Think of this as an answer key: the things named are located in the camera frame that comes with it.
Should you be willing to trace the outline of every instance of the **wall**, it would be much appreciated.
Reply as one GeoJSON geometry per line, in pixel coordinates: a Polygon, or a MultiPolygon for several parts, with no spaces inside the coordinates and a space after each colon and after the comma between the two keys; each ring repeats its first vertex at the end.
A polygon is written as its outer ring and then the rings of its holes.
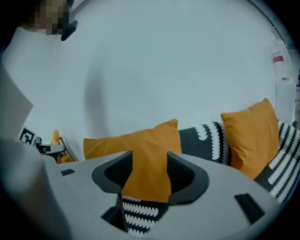
{"type": "Polygon", "coordinates": [[[76,19],[65,43],[26,36],[6,65],[34,104],[26,124],[58,128],[81,159],[85,137],[172,118],[188,128],[265,97],[275,106],[274,36],[246,1],[91,1],[76,19]]]}

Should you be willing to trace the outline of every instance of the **throw pillow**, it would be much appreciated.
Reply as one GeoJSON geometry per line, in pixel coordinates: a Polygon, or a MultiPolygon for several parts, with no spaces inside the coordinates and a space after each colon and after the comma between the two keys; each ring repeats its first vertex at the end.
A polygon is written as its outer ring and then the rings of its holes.
{"type": "Polygon", "coordinates": [[[279,130],[268,99],[240,112],[222,113],[232,149],[231,166],[254,179],[278,153],[279,130]]]}
{"type": "Polygon", "coordinates": [[[105,155],[133,151],[133,170],[122,195],[144,201],[167,203],[171,183],[167,175],[167,152],[181,153],[177,120],[171,120],[153,129],[103,138],[84,139],[86,160],[105,155]]]}

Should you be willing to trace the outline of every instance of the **red label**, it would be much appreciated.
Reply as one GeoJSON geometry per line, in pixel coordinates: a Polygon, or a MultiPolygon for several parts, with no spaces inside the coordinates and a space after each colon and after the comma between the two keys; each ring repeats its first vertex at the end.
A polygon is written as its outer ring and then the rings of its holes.
{"type": "Polygon", "coordinates": [[[275,62],[281,62],[281,61],[283,61],[283,56],[277,56],[277,57],[274,57],[273,58],[273,62],[275,63],[275,62]]]}

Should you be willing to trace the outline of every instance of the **qr code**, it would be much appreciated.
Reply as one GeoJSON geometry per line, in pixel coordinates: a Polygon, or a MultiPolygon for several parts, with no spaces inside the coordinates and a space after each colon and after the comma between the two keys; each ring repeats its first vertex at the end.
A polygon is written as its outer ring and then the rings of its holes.
{"type": "Polygon", "coordinates": [[[33,131],[29,130],[26,127],[23,127],[23,130],[21,131],[20,138],[19,138],[21,142],[32,146],[35,138],[36,138],[36,134],[33,131]]]}

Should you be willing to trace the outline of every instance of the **white wall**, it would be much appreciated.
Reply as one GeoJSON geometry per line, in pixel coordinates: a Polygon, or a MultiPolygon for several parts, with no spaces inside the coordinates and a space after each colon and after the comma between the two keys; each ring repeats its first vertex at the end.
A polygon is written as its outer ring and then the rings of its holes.
{"type": "Polygon", "coordinates": [[[30,97],[27,124],[38,133],[58,128],[79,158],[85,137],[126,134],[172,118],[188,128],[265,97],[275,106],[268,50],[274,36],[246,1],[92,1],[76,19],[78,29],[65,43],[23,36],[27,44],[6,64],[21,88],[37,95],[30,97]],[[43,66],[28,75],[17,58],[30,69],[43,66]],[[34,90],[24,77],[36,83],[34,90]],[[49,112],[44,102],[51,103],[49,112]]]}

